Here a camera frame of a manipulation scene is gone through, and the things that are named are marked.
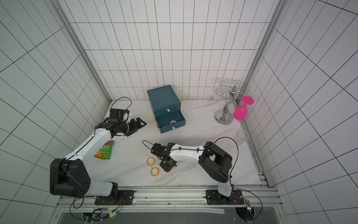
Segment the teal drawer cabinet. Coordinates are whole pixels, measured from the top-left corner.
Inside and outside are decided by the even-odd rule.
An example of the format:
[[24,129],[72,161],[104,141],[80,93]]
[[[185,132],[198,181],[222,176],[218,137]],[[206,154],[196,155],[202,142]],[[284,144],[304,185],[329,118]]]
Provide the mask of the teal drawer cabinet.
[[181,102],[171,85],[148,90],[147,94],[161,133],[185,126]]

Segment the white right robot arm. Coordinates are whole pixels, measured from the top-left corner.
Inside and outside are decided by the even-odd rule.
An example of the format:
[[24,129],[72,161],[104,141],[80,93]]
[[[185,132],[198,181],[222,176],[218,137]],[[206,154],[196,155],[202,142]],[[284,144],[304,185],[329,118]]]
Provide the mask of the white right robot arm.
[[232,156],[213,142],[199,147],[182,146],[169,143],[166,146],[155,143],[151,153],[161,160],[160,167],[170,172],[179,161],[199,164],[206,173],[218,183],[218,193],[223,197],[232,196],[229,172],[232,168]]

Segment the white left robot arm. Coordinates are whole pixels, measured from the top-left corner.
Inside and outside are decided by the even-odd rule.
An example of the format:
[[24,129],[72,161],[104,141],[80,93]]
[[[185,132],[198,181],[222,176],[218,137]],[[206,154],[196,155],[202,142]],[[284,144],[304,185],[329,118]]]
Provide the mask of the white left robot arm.
[[94,133],[77,149],[64,158],[50,164],[49,190],[52,195],[67,197],[109,197],[116,201],[119,190],[116,183],[92,180],[86,167],[98,150],[115,136],[130,136],[146,122],[131,119],[129,122],[106,118],[98,124]]

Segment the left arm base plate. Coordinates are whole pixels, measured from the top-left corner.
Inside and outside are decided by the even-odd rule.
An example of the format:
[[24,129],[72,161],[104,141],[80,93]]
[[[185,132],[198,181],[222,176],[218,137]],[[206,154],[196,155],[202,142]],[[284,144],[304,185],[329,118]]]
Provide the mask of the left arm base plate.
[[95,205],[119,206],[132,205],[134,190],[117,190],[106,197],[96,197]]

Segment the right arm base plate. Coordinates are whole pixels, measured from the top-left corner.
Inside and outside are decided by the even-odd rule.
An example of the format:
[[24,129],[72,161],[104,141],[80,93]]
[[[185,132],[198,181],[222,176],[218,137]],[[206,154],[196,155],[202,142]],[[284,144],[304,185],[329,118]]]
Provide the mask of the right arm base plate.
[[208,205],[244,205],[245,199],[240,190],[234,189],[230,197],[221,195],[218,190],[206,190]]

